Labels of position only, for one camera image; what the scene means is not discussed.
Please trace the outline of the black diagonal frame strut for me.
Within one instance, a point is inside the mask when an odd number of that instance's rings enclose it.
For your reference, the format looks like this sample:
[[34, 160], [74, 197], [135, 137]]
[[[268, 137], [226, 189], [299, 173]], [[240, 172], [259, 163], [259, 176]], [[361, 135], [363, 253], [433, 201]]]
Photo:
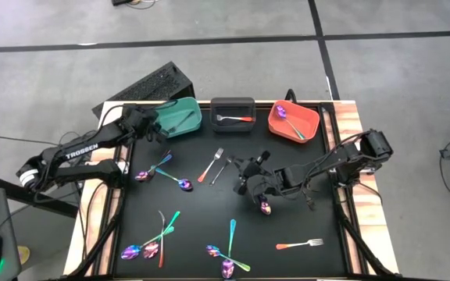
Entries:
[[359, 273], [357, 273], [354, 269], [350, 270], [351, 275], [369, 275], [368, 266], [379, 276], [393, 276], [394, 273], [388, 270], [374, 255], [368, 245], [365, 243], [364, 239], [361, 237], [358, 227], [354, 225], [356, 218], [353, 218], [355, 211], [353, 208], [350, 208], [350, 215], [348, 217], [345, 214], [345, 210], [343, 204], [350, 203], [352, 204], [353, 199], [350, 191], [343, 190], [343, 194], [345, 199], [341, 201], [341, 197], [339, 194], [339, 190], [335, 189], [333, 191], [335, 197], [335, 211], [337, 216], [338, 223], [345, 229], [345, 232], [353, 239], [355, 244], [355, 249], [357, 253], [357, 260], [359, 263]]
[[110, 237], [113, 230], [120, 224], [121, 216], [123, 212], [124, 203], [124, 189], [120, 189], [120, 195], [118, 197], [118, 204], [114, 212], [113, 217], [110, 219], [108, 225], [100, 232], [99, 238], [93, 245], [93, 248], [88, 252], [86, 258], [77, 266], [77, 268], [68, 274], [68, 279], [83, 279], [88, 269], [95, 262], [97, 256], [102, 253], [103, 247]]

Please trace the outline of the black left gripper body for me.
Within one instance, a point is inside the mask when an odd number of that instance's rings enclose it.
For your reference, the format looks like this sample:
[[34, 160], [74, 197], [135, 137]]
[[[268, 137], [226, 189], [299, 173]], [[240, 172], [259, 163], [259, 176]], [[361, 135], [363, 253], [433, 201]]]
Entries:
[[153, 108], [127, 104], [123, 106], [120, 125], [125, 133], [136, 138], [152, 139], [159, 132], [159, 124], [156, 122], [158, 117], [158, 112]]

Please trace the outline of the black table mat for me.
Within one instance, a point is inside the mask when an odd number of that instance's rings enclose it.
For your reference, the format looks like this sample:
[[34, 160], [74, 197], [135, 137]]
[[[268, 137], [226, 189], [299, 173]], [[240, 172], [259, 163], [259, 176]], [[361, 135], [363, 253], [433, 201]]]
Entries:
[[[117, 278], [142, 279], [211, 279], [221, 275], [221, 257], [212, 257], [206, 246], [217, 246], [227, 254], [230, 221], [236, 220], [231, 255], [251, 267], [250, 272], [236, 269], [238, 278], [303, 278], [343, 276], [348, 269], [341, 246], [341, 230], [334, 214], [332, 186], [327, 175], [312, 179], [307, 193], [314, 203], [311, 211], [305, 194], [295, 199], [271, 197], [272, 212], [264, 215], [248, 195], [233, 191], [238, 171], [228, 165], [213, 186], [209, 184], [224, 162], [215, 162], [202, 183], [199, 176], [205, 171], [219, 148], [225, 156], [254, 158], [264, 151], [270, 153], [264, 166], [278, 169], [304, 164], [319, 158], [326, 151], [323, 130], [306, 144], [297, 144], [272, 134], [268, 128], [268, 111], [257, 113], [253, 129], [246, 133], [216, 133], [212, 129], [209, 112], [202, 113], [202, 125], [194, 132], [169, 139], [165, 144], [138, 141], [132, 151], [132, 174], [157, 164], [165, 151], [173, 158], [162, 170], [178, 179], [191, 181], [191, 191], [181, 190], [178, 183], [157, 174], [152, 180], [140, 183], [130, 179], [126, 185], [123, 217], [116, 246], [123, 250], [142, 244], [158, 235], [162, 219], [158, 210], [170, 222], [175, 212], [174, 231], [164, 239], [163, 267], [159, 256], [133, 260], [117, 258], [113, 267]], [[277, 250], [277, 244], [294, 244], [322, 238], [324, 245], [308, 245]]]

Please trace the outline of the teal plastic bin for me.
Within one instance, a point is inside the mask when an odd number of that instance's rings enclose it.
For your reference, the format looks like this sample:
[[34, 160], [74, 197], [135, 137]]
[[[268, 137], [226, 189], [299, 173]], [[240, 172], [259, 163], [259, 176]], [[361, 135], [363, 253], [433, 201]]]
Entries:
[[[200, 128], [202, 121], [202, 113], [199, 103], [191, 97], [179, 98], [177, 100], [168, 101], [167, 103], [155, 108], [159, 114], [158, 118], [168, 118], [169, 126], [162, 127], [168, 133], [168, 138], [177, 137], [185, 133], [193, 132]], [[195, 114], [178, 127], [174, 133], [168, 130], [177, 125], [189, 112]]]

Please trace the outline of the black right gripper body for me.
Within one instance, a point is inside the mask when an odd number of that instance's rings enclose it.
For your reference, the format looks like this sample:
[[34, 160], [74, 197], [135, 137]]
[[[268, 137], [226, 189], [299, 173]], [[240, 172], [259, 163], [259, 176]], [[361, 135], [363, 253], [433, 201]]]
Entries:
[[244, 195], [279, 195], [275, 176], [272, 172], [264, 169], [262, 164], [270, 157], [268, 151], [264, 151], [258, 158], [236, 158], [233, 163], [238, 170], [238, 181], [233, 191]]

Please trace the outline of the dark grey translucent bin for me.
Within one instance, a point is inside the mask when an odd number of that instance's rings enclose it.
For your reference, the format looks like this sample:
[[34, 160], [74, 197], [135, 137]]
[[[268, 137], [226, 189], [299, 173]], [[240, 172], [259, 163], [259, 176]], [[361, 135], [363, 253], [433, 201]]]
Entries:
[[[217, 121], [216, 115], [251, 116], [253, 122], [225, 119]], [[213, 98], [210, 102], [210, 122], [217, 133], [249, 132], [255, 125], [255, 100], [253, 98]]]

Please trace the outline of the black floor beam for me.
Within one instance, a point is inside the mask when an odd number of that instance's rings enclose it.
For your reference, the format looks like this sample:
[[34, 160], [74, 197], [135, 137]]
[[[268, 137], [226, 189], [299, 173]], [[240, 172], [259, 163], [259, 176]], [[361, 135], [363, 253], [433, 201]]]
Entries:
[[27, 193], [22, 187], [1, 179], [0, 188], [2, 188], [6, 192], [7, 198], [11, 200], [33, 206], [41, 210], [53, 212], [58, 215], [64, 215], [70, 218], [76, 217], [78, 207], [72, 204], [66, 203], [64, 201], [59, 201], [58, 199], [54, 199], [49, 196], [45, 196], [45, 199], [49, 200], [49, 202], [36, 203], [34, 201], [34, 196], [30, 193]]

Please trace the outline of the orange plastic bin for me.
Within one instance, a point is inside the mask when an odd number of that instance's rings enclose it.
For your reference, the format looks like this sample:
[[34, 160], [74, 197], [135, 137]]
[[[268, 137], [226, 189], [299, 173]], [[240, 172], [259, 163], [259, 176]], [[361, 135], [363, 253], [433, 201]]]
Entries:
[[[289, 124], [278, 117], [275, 110], [276, 105], [284, 107], [287, 112], [287, 119], [305, 136], [304, 140], [297, 136]], [[319, 123], [320, 115], [318, 112], [286, 100], [275, 101], [268, 116], [271, 133], [299, 144], [305, 144], [316, 136]]]

